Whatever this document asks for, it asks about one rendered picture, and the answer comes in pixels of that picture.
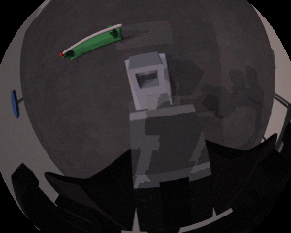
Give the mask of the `grey pin with red cap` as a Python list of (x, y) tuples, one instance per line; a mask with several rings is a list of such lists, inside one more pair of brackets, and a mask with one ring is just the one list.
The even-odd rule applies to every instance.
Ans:
[(70, 46), (68, 47), (67, 50), (65, 51), (62, 51), (60, 53), (60, 57), (63, 57), (63, 55), (65, 55), (65, 53), (68, 53), (69, 50), (72, 50), (74, 47), (78, 47), (80, 44), (82, 44), (83, 42), (86, 42), (86, 40), (90, 40), (92, 38), (95, 38), (95, 36), (98, 36), (100, 34), (104, 34), (104, 32), (108, 32), (108, 31), (112, 31), (112, 30), (115, 30), (116, 28), (119, 28), (119, 27), (123, 27), (123, 24), (116, 24), (115, 26), (112, 26), (112, 27), (108, 27), (106, 28), (106, 30), (102, 30), (102, 31), (98, 31), (98, 32), (95, 32), (94, 35), (88, 35), (87, 38), (84, 38), (82, 40), (80, 40), (78, 43), (75, 43), (74, 46)]

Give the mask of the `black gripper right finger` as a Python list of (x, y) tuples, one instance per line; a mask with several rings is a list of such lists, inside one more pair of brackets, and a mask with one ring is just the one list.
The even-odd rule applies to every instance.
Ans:
[(258, 163), (261, 163), (271, 149), (275, 148), (277, 133), (265, 140), (265, 143), (243, 151), (226, 147), (226, 145), (205, 140), (211, 167), (212, 193), (214, 193), (215, 214), (219, 215), (231, 209), (231, 203), (250, 176), (254, 174)]

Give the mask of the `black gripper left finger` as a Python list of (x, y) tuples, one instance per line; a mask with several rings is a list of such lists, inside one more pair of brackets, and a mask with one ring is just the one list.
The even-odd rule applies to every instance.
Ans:
[(91, 178), (71, 178), (50, 171), (44, 174), (57, 194), (94, 207), (122, 230), (133, 230), (135, 197), (131, 148)]

